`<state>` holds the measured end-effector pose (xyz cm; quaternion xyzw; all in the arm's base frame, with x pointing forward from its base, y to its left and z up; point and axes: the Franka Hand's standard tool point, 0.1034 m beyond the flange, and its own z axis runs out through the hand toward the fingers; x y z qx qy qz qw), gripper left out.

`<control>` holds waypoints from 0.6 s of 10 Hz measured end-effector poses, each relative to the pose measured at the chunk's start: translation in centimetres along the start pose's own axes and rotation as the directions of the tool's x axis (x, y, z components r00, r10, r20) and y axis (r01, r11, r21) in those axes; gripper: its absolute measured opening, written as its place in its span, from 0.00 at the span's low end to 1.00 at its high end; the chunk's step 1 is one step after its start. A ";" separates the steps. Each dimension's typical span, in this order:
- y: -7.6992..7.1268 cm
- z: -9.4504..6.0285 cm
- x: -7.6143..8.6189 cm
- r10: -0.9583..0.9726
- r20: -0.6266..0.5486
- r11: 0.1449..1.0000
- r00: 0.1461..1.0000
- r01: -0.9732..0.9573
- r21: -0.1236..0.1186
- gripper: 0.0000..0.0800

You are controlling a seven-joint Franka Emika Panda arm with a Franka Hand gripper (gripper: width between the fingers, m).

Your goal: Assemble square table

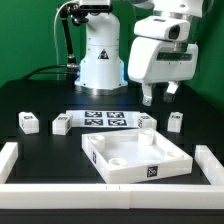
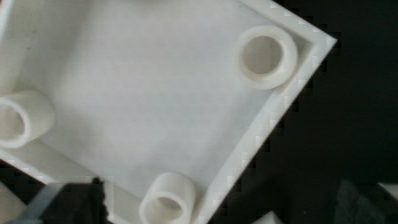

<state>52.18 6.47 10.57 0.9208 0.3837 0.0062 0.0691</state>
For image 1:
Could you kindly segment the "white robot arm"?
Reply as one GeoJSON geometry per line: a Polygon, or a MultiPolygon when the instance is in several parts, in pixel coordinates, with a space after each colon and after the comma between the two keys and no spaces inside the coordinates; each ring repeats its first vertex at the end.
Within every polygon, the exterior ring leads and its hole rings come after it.
{"type": "MultiPolygon", "coordinates": [[[[129,0],[153,14],[135,23],[127,76],[142,85],[143,104],[153,100],[153,85],[167,83],[164,100],[174,100],[178,83],[194,76],[198,46],[188,42],[192,19],[207,14],[204,0],[129,0]]],[[[69,0],[58,9],[63,22],[86,26],[86,55],[77,87],[109,94],[127,85],[119,58],[118,19],[112,0],[69,0]]]]}

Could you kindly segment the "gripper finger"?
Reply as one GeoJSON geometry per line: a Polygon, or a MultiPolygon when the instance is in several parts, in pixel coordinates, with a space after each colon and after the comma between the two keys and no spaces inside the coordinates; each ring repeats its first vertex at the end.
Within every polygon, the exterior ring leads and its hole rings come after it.
{"type": "Polygon", "coordinates": [[[176,94],[176,91],[178,90],[178,87],[179,87],[178,82],[170,81],[168,83],[168,87],[166,91],[164,92],[163,100],[167,103],[173,102],[175,99],[175,94],[176,94]]]}
{"type": "Polygon", "coordinates": [[[152,104],[153,95],[152,95],[152,85],[148,83],[142,84],[143,100],[142,103],[145,106],[150,106],[152,104]]]}

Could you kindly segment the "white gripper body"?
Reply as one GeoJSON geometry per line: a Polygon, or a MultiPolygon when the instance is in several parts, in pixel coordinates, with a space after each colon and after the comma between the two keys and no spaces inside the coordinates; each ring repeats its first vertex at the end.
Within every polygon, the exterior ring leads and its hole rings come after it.
{"type": "Polygon", "coordinates": [[[137,37],[131,47],[128,76],[139,83],[189,80],[196,69],[198,46],[189,44],[186,52],[174,52],[175,44],[137,37]]]}

